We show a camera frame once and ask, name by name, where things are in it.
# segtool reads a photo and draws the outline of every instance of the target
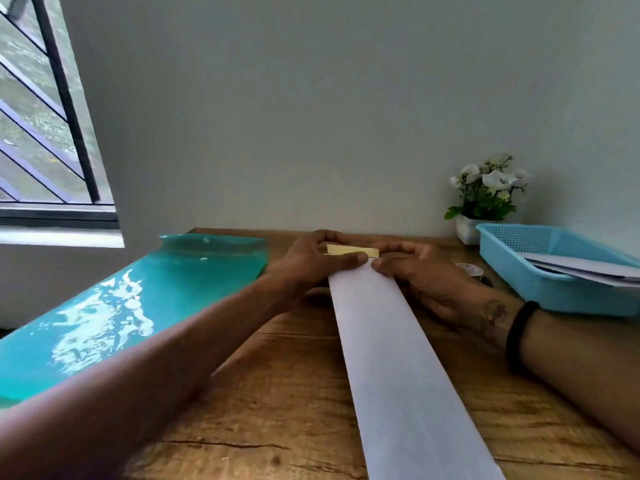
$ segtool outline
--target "yellow paper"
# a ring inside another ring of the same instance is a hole
[[[356,246],[342,246],[340,244],[327,244],[327,254],[367,253],[370,258],[379,258],[380,251],[375,248],[357,248]]]

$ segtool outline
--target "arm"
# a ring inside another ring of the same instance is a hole
[[[414,242],[380,242],[381,252],[408,258],[382,258],[373,268],[407,280],[412,293],[439,318],[471,329],[504,351],[507,334],[523,301],[487,287],[439,254]],[[578,320],[537,311],[520,343],[527,368],[560,391],[634,450],[640,452],[640,355]]]
[[[0,471],[11,479],[84,479],[115,468],[244,341],[317,282],[367,261],[321,254],[340,234],[301,237],[239,293],[0,416]]]

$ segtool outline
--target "white pot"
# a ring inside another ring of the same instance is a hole
[[[497,221],[481,221],[478,219],[469,219],[463,215],[456,217],[456,231],[460,241],[465,244],[477,246],[480,244],[480,231],[476,229],[478,224],[491,223],[496,224]]]

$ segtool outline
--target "wooden table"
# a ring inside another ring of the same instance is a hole
[[[297,233],[197,229],[264,237],[270,260]],[[508,289],[476,248],[434,242],[456,262],[482,267]],[[535,378],[512,375],[502,355],[415,313],[471,418],[508,480],[640,478],[640,460],[602,427]],[[590,318],[613,336],[626,321]],[[366,479],[358,423],[327,290],[265,325],[212,377],[164,437],[129,464],[139,480]]]

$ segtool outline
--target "potted plant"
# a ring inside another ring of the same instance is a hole
[[[483,165],[467,165],[451,184],[460,190],[462,205],[447,210],[445,219],[457,218],[456,231],[465,244],[479,244],[480,232],[476,225],[484,222],[500,222],[514,212],[513,192],[524,192],[531,181],[526,170],[507,172],[513,156],[502,153],[485,161]]]

